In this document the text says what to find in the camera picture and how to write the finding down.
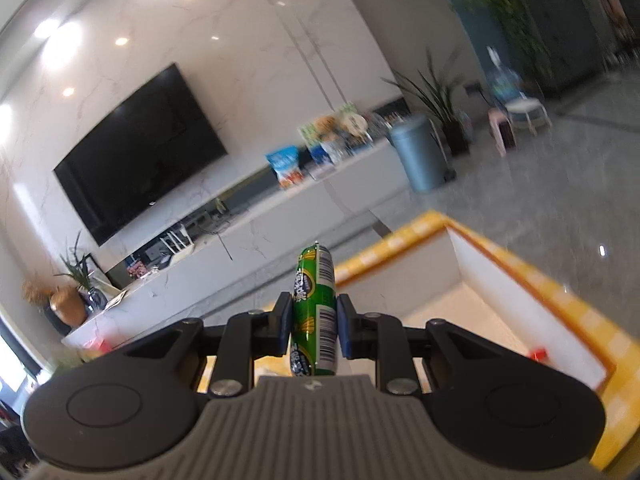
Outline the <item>green snack packet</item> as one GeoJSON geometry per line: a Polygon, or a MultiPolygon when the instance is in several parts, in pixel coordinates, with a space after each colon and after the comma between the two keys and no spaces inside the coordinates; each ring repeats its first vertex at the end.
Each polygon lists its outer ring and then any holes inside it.
{"type": "Polygon", "coordinates": [[[334,264],[329,249],[318,242],[298,255],[292,315],[292,374],[334,375],[337,337],[334,264]]]}

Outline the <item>orange storage box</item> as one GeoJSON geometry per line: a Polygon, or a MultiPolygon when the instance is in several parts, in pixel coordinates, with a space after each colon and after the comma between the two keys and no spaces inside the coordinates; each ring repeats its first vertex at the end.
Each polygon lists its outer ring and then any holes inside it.
{"type": "Polygon", "coordinates": [[[593,466],[623,478],[639,466],[639,343],[517,255],[427,211],[335,268],[361,312],[418,327],[444,318],[573,376],[604,405],[593,466]]]}

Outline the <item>white wifi router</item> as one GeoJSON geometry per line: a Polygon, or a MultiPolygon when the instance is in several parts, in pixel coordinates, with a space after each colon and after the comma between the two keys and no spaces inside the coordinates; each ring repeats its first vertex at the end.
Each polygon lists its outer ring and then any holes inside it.
{"type": "Polygon", "coordinates": [[[190,256],[195,248],[193,238],[182,223],[163,233],[160,236],[160,241],[169,250],[170,266],[190,256]]]}

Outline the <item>white marble tv console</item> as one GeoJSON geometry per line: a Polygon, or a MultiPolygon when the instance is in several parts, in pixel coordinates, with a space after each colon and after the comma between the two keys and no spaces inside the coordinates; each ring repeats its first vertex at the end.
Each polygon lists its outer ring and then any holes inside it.
{"type": "Polygon", "coordinates": [[[134,339],[407,186],[396,150],[380,142],[324,178],[274,193],[219,234],[204,236],[189,255],[129,286],[117,306],[93,315],[63,344],[82,348],[99,338],[118,346],[134,339]]]}

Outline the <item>blue chips bag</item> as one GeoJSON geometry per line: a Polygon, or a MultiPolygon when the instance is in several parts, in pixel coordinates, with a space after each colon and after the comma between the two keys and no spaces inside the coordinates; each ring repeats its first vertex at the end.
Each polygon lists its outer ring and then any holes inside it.
{"type": "Polygon", "coordinates": [[[304,174],[299,168],[298,148],[295,145],[273,151],[266,155],[266,159],[276,174],[280,188],[286,190],[303,182],[304,174]]]}

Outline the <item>small plant in glass vase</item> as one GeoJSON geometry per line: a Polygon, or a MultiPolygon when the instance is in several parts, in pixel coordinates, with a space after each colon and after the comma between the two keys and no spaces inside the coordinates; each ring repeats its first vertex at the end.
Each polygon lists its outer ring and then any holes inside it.
{"type": "Polygon", "coordinates": [[[106,296],[92,284],[88,266],[88,255],[79,249],[80,234],[77,234],[73,246],[67,247],[65,255],[60,255],[66,271],[58,276],[67,276],[76,282],[85,293],[88,305],[95,311],[102,311],[107,304],[106,296]]]}

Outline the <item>brown round vase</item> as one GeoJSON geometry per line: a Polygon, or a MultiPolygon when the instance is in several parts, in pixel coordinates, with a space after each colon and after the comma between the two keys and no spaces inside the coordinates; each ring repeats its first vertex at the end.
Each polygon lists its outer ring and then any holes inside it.
{"type": "Polygon", "coordinates": [[[55,315],[71,328],[77,328],[86,322],[88,314],[84,300],[75,286],[58,288],[50,297],[50,308],[55,315]]]}

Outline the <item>grey blue trash bin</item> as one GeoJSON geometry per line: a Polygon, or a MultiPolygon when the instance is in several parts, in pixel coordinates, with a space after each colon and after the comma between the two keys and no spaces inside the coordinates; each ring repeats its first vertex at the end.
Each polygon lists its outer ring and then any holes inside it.
{"type": "Polygon", "coordinates": [[[445,183],[447,164],[433,133],[425,115],[412,115],[390,129],[390,143],[417,193],[430,192],[445,183]]]}

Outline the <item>teddy bear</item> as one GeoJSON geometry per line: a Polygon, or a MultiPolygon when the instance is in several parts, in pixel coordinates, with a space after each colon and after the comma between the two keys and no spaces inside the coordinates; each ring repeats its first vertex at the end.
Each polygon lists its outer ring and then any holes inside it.
{"type": "Polygon", "coordinates": [[[319,117],[314,121],[314,128],[316,128],[321,141],[332,139],[337,135],[337,119],[330,115],[319,117]]]}

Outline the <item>pink small heater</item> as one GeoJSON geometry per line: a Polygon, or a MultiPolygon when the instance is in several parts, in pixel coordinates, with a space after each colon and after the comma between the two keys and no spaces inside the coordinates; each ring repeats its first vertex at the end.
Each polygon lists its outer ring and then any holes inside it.
{"type": "Polygon", "coordinates": [[[506,153],[516,148],[516,141],[510,119],[502,110],[491,108],[488,110],[490,131],[495,139],[498,153],[506,157],[506,153]]]}

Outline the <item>tall leafy potted plant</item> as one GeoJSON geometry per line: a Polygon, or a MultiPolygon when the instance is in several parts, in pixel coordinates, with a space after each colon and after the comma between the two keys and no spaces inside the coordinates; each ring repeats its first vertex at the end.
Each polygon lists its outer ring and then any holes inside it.
{"type": "Polygon", "coordinates": [[[454,109],[454,92],[464,83],[464,76],[450,75],[461,51],[462,47],[458,44],[449,53],[442,67],[437,68],[430,48],[426,47],[426,70],[418,70],[419,82],[413,81],[398,70],[392,70],[393,79],[383,78],[386,84],[414,96],[426,107],[438,121],[450,154],[454,157],[468,154],[470,151],[462,123],[454,109]]]}

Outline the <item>white round stool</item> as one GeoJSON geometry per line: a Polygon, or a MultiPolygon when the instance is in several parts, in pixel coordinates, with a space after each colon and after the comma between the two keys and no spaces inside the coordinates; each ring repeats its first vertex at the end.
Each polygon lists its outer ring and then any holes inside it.
{"type": "Polygon", "coordinates": [[[514,129],[528,130],[533,136],[538,134],[540,128],[552,127],[544,104],[534,98],[519,98],[507,102],[506,117],[514,129]]]}

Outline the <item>blue water jug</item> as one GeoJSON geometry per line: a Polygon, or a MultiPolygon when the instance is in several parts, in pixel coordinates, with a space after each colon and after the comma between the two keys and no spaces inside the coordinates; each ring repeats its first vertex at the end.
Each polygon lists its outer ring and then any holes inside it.
{"type": "Polygon", "coordinates": [[[487,76],[489,89],[498,105],[505,107],[522,96],[521,78],[518,73],[503,64],[496,49],[488,47],[487,52],[492,63],[492,69],[487,76]]]}

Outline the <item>dark cabinet with plants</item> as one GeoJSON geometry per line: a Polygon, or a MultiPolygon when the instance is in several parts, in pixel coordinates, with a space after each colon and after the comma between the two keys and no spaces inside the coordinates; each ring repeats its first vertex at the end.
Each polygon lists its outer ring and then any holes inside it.
{"type": "Polygon", "coordinates": [[[639,0],[477,0],[502,29],[524,75],[558,96],[639,47],[639,0]]]}

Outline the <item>black wall television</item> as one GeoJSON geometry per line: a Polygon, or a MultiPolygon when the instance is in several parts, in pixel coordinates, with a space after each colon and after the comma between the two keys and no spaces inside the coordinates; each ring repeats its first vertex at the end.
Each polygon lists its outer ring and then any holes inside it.
{"type": "Polygon", "coordinates": [[[171,64],[105,116],[54,168],[85,228],[103,245],[227,150],[171,64]]]}

